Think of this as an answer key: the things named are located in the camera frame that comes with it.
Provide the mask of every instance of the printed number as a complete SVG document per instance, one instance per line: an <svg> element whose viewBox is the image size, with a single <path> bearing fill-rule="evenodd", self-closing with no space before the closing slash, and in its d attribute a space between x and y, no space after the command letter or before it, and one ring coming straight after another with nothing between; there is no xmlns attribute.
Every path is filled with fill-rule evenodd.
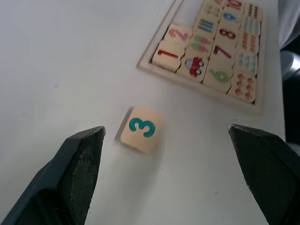
<svg viewBox="0 0 300 225"><path fill-rule="evenodd" d="M178 30L176 30L176 29L170 29L170 31L169 31L169 35L171 36L171 37L176 37L176 34L181 38L181 40L183 40L183 41L186 41L187 40L187 38L188 38L188 34L187 33L185 33L184 35L182 35Z"/></svg>
<svg viewBox="0 0 300 225"><path fill-rule="evenodd" d="M136 131L136 128L135 128L135 124L138 124L139 125L139 128L141 130L143 130L145 127L149 127L149 131L148 132L145 132L144 133L144 137L151 137L154 132L155 132L155 126L152 122L150 121L145 121L143 122L141 119L139 118L133 118L130 122L129 122L129 129L133 132Z"/></svg>
<svg viewBox="0 0 300 225"><path fill-rule="evenodd" d="M242 3L237 0L228 0L228 4L226 6L240 10Z"/></svg>
<svg viewBox="0 0 300 225"><path fill-rule="evenodd" d="M223 14L224 19L226 20L236 20L236 17L234 15L232 15L231 13L224 13Z"/></svg>
<svg viewBox="0 0 300 225"><path fill-rule="evenodd" d="M157 52L157 54L158 54L158 55L164 54L164 55L170 56L170 57L172 57L172 58L178 59L178 55L174 55L174 54L172 54L172 53L165 52L164 50L159 50L159 51Z"/></svg>
<svg viewBox="0 0 300 225"><path fill-rule="evenodd" d="M227 58L231 59L231 55L225 52L222 48L220 48L218 45L216 45L214 49L214 54L217 55L218 51L220 50L221 53L223 53Z"/></svg>
<svg viewBox="0 0 300 225"><path fill-rule="evenodd" d="M227 73L225 73L223 71L217 71L217 72L215 72L212 69L210 69L210 73L211 73L211 75L213 75L213 77L217 81L219 81L221 83L226 83L229 80L229 77L228 77Z"/></svg>
<svg viewBox="0 0 300 225"><path fill-rule="evenodd" d="M235 39L235 34L231 31L226 30L226 29L220 29L219 33L220 33L220 35L226 36L229 39L232 39L232 40Z"/></svg>

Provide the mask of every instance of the green number 6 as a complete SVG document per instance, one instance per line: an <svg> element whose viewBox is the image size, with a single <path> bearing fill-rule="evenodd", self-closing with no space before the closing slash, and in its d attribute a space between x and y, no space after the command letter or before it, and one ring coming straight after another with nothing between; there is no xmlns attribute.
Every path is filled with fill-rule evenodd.
<svg viewBox="0 0 300 225"><path fill-rule="evenodd" d="M136 128L135 128L135 124L138 124L139 125L139 128L141 130L143 130L145 127L149 127L150 130L148 132L145 132L144 133L144 137L151 137L153 134L154 134L154 131L155 131L155 126L152 122L150 121L145 121L143 122L141 119L139 118L133 118L130 122L129 122L129 129L131 131L136 131Z"/></svg>
<svg viewBox="0 0 300 225"><path fill-rule="evenodd" d="M229 80L229 77L227 75L227 73L223 72L223 71L213 71L212 69L210 69L210 73L211 75L214 76L214 78L221 82L221 83L226 83Z"/></svg>

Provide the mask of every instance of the teal number 3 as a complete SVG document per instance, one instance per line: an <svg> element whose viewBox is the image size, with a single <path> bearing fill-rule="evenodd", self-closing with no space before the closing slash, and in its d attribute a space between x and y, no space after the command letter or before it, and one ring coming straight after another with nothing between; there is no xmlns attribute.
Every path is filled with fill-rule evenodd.
<svg viewBox="0 0 300 225"><path fill-rule="evenodd" d="M155 126L152 122L150 121L145 121L143 122L141 119L139 118L133 118L130 122L129 122L129 129L131 131L136 131L136 128L135 128L135 124L138 124L139 125L139 128L141 130L143 130L145 127L149 127L150 130L148 132L145 132L144 133L144 137L151 137L153 134L154 134L154 131L155 131Z"/></svg>

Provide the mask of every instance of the puzzle tray frame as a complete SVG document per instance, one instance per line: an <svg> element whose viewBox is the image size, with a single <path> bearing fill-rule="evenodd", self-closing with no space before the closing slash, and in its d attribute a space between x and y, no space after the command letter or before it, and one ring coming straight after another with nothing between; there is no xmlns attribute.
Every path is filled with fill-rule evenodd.
<svg viewBox="0 0 300 225"><path fill-rule="evenodd" d="M267 16L264 10L263 19L261 24L261 35L260 35L260 46L259 46L259 55L258 55L258 70L257 70L257 87L256 87L256 99L255 104L244 102L238 98L224 94L214 88L205 86L202 83L197 83L195 81L189 80L183 76L180 76L176 73L168 71L166 69L160 68L150 63L154 52L156 51L158 44L165 35L165 31L175 17L179 7L181 6L183 0L174 0L169 11L161 22L158 30L156 31L154 37L150 41L148 47L146 48L144 54L140 58L137 67L147 73L160 76L165 78L173 83L185 86L191 89L200 92L206 96L216 99L222 104L229 105L231 107L237 108L241 111L244 111L253 115L261 115L263 107L263 87L264 87L264 58L266 50L266 37L267 37Z"/></svg>

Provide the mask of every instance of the red number 8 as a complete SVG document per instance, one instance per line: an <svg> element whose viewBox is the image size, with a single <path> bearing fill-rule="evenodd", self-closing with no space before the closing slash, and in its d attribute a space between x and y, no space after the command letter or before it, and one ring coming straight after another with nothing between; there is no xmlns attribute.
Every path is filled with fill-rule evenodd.
<svg viewBox="0 0 300 225"><path fill-rule="evenodd" d="M231 31L227 31L225 29L221 29L219 31L219 33L222 35L222 36L227 36L229 39L235 39L235 34Z"/></svg>

